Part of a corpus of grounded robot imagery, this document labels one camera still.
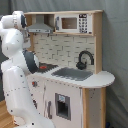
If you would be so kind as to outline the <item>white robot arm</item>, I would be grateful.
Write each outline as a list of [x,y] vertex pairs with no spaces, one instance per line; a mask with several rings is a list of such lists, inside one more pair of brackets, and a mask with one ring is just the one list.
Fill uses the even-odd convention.
[[0,19],[2,53],[8,60],[1,64],[3,90],[8,112],[21,117],[25,124],[15,128],[55,128],[50,119],[35,108],[26,76],[39,68],[38,58],[23,44],[30,38],[24,36],[26,17],[22,11],[14,11]]

